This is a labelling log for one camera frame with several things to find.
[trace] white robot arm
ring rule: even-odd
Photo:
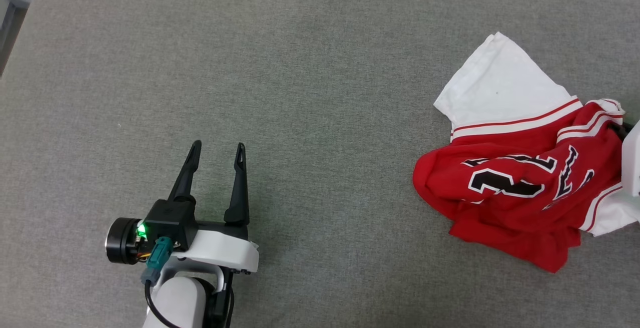
[[[622,189],[631,196],[640,195],[640,124],[622,142]]]
[[[258,246],[249,241],[249,196],[245,146],[238,144],[235,182],[224,223],[196,221],[190,195],[202,144],[194,142],[167,200],[158,200],[145,219],[118,218],[105,249],[111,262],[145,262],[148,305],[143,328],[228,327],[233,313],[233,276],[258,270]],[[212,273],[215,284],[179,272]]]

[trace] gray table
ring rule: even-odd
[[[637,225],[553,275],[414,192],[448,142],[432,103],[496,31],[640,118],[640,0],[34,0],[0,80],[0,325],[140,326],[142,267],[109,264],[105,232],[201,139],[198,219],[247,148],[261,256],[234,326],[637,326]]]

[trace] red jersey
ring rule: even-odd
[[[436,100],[451,143],[421,157],[418,194],[454,221],[450,233],[558,271],[579,230],[604,234],[636,219],[624,210],[622,124],[615,100],[585,106],[497,33]]]
[[[558,271],[580,244],[579,228],[591,223],[594,198],[620,182],[622,143],[608,124],[622,123],[623,112],[611,100],[571,111],[579,104],[559,107],[570,113],[541,127],[465,135],[424,155],[416,191],[454,220],[452,235]]]

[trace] connector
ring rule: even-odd
[[[155,242],[155,246],[153,246],[153,250],[151,250],[151,255],[146,260],[146,269],[144,269],[140,276],[142,284],[146,283],[147,280],[151,281],[151,286],[157,283],[158,279],[160,279],[162,267],[165,266],[165,263],[169,260],[173,250],[174,242],[169,237],[160,237],[157,242]]]

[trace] red stripe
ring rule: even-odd
[[[587,232],[588,232],[589,230],[591,230],[591,229],[594,227],[595,223],[596,223],[596,213],[598,212],[598,205],[600,204],[600,202],[601,202],[604,198],[606,198],[607,196],[610,196],[610,194],[611,194],[611,193],[613,193],[613,192],[615,192],[615,191],[619,191],[620,189],[622,189],[622,187],[617,187],[616,189],[613,189],[612,191],[608,192],[607,194],[605,194],[605,195],[601,196],[601,197],[598,199],[598,202],[596,202],[596,207],[595,207],[595,208],[594,208],[594,210],[593,210],[593,219],[591,220],[592,224],[591,224],[591,225],[589,226],[589,228],[586,230]]]
[[[578,100],[578,98],[571,100],[570,102],[568,102],[567,104],[562,105],[559,108],[553,109],[552,111],[550,111],[549,113],[546,114],[542,114],[541,116],[537,116],[535,118],[526,118],[526,119],[522,119],[522,120],[514,120],[514,121],[505,121],[502,123],[485,123],[485,124],[476,124],[476,125],[467,125],[466,127],[459,127],[459,128],[455,128],[453,131],[456,132],[458,130],[462,130],[462,129],[471,129],[471,128],[478,128],[478,127],[487,127],[489,125],[511,125],[511,124],[517,124],[517,123],[525,123],[527,121],[534,121],[534,120],[538,120],[538,119],[542,119],[546,116],[550,116],[551,114],[557,113],[558,111],[566,108],[567,106],[574,104],[575,102],[579,102],[580,100]]]
[[[569,133],[569,132],[588,132],[588,131],[590,131],[591,129],[593,129],[593,128],[596,126],[596,124],[598,123],[598,121],[599,121],[603,116],[608,116],[608,117],[616,118],[616,119],[619,119],[619,118],[624,117],[624,115],[610,115],[610,114],[602,114],[601,116],[599,116],[599,117],[598,117],[598,119],[596,119],[596,121],[594,121],[594,123],[593,123],[593,124],[589,125],[589,127],[588,127],[588,128],[585,128],[585,129],[571,129],[571,130],[565,130],[565,131],[563,131],[562,133],[558,134],[558,136],[562,136],[562,134],[566,134],[566,133]]]
[[[618,104],[620,104],[616,100],[611,100],[611,99],[601,99],[601,100],[604,100],[605,102],[610,102],[611,104],[613,104],[615,106],[618,106]]]

